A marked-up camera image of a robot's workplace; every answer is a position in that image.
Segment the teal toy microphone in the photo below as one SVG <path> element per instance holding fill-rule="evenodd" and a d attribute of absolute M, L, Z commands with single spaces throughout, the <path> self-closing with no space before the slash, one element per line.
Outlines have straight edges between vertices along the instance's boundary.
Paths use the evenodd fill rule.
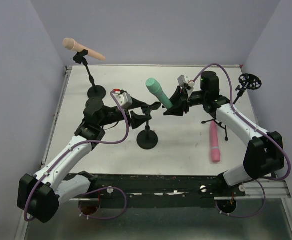
<path fill-rule="evenodd" d="M 173 104 L 171 103 L 167 95 L 164 93 L 160 83 L 156 79 L 149 78 L 145 82 L 145 86 L 147 87 L 148 91 L 152 95 L 154 95 L 162 103 L 162 105 L 164 105 L 164 107 L 167 110 L 173 107 Z"/>

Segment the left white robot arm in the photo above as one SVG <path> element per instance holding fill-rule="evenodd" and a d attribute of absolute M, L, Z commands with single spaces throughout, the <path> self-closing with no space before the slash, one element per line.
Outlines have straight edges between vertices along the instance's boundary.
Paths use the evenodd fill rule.
<path fill-rule="evenodd" d="M 99 97 L 89 98 L 83 111 L 84 118 L 67 146 L 45 167 L 33 175 L 25 174 L 19 180 L 17 207 L 23 210 L 27 222 L 37 219 L 49 221 L 59 206 L 78 195 L 85 194 L 91 181 L 84 175 L 64 181 L 70 170 L 98 144 L 117 145 L 128 136 L 129 129 L 136 129 L 151 120 L 150 112 L 161 104 L 146 104 L 125 91 L 110 93 L 114 107 L 105 106 Z M 123 121 L 125 135 L 118 141 L 103 141 L 104 126 Z"/>

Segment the beige toy microphone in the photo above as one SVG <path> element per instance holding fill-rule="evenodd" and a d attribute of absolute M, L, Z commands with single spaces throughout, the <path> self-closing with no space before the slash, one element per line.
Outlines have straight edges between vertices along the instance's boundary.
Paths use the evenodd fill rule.
<path fill-rule="evenodd" d="M 97 59 L 99 61 L 104 61 L 105 60 L 105 57 L 94 51 L 94 50 L 91 50 L 90 48 L 88 47 L 85 47 L 79 43 L 77 43 L 74 39 L 72 38 L 64 38 L 63 39 L 63 42 L 62 42 L 64 48 L 66 48 L 67 50 L 70 50 L 70 51 L 74 51 L 74 52 L 78 52 L 80 53 L 81 51 L 83 50 L 87 50 L 88 51 L 88 56 L 94 58 L 94 59 Z"/>

